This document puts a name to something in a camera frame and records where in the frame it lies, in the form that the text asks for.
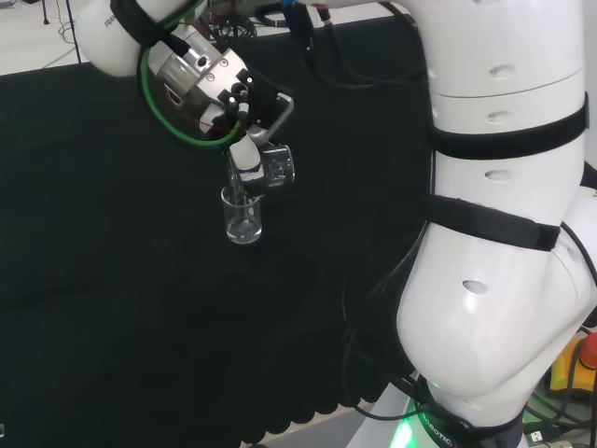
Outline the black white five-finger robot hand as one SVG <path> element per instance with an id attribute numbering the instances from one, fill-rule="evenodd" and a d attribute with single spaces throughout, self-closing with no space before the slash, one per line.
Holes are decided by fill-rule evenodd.
<path id="1" fill-rule="evenodd" d="M 242 72 L 241 129 L 223 150 L 233 192 L 256 198 L 294 181 L 289 147 L 272 138 L 295 108 L 294 92 L 254 68 Z"/>

